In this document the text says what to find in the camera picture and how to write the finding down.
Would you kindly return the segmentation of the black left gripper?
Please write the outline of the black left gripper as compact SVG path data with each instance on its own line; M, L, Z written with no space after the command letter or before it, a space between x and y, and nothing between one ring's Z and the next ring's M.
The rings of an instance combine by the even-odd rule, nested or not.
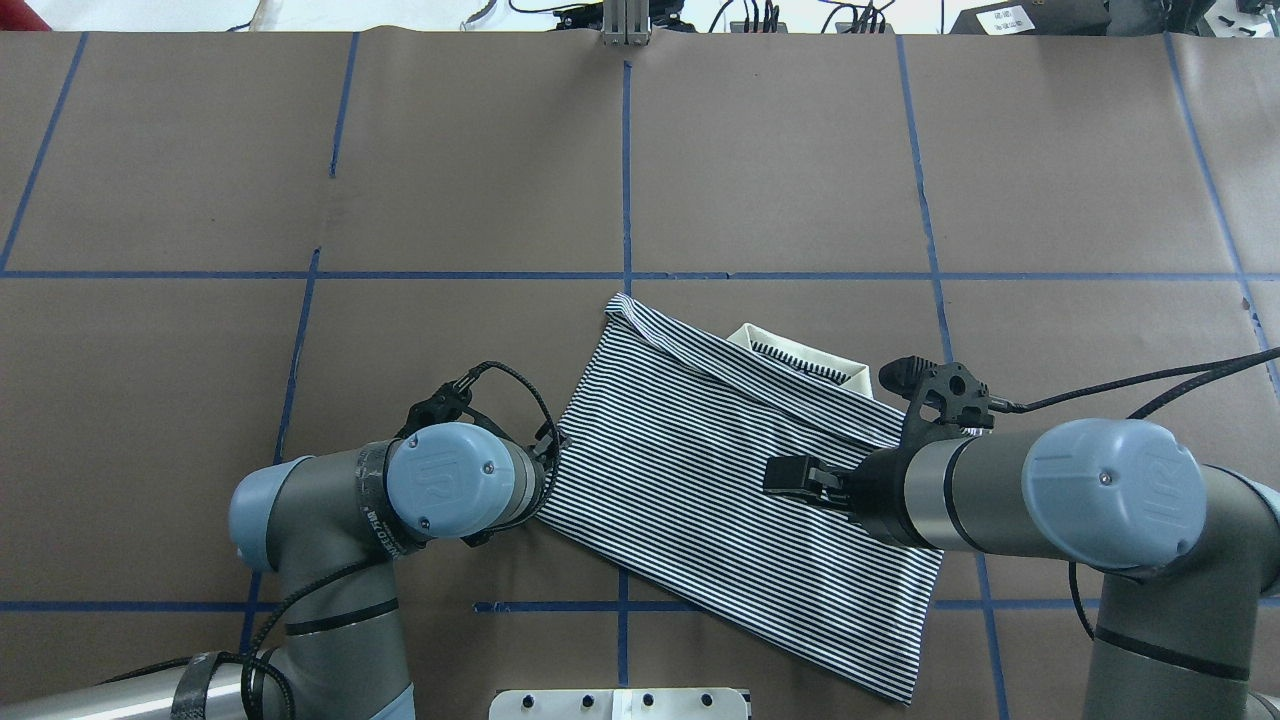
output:
M532 495L530 500L525 503L524 511L520 515L520 523L524 524L534 519L550 500L554 492L556 482L558 477L558 468L561 464L561 446L559 445L536 445L530 446L525 450L532 468L531 474L531 488Z

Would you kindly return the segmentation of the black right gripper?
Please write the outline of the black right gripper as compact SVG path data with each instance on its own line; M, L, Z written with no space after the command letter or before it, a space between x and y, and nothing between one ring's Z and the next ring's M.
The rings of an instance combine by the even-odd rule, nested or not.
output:
M850 478L849 493L842 480ZM945 515L946 452L883 448L858 469L837 468L808 455L769 457L763 492L812 506L849 506L874 539L902 548L937 550L922 533Z

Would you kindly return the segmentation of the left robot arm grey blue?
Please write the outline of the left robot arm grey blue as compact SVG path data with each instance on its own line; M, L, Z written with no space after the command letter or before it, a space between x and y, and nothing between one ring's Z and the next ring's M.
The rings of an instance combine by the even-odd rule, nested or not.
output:
M445 421L247 475L229 532L282 601L239 653L163 661L8 706L5 719L412 719L396 562L433 541L480 544L549 498L564 437L531 446Z

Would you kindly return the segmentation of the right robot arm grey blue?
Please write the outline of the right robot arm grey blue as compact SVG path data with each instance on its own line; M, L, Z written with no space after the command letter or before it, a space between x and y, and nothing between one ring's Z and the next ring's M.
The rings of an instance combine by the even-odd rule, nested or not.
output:
M1277 696L1251 684L1260 602L1277 593L1277 492L1198 461L1161 425L974 436L925 424L855 468L771 457L763 489L884 544L1102 573L1087 719L1277 716Z

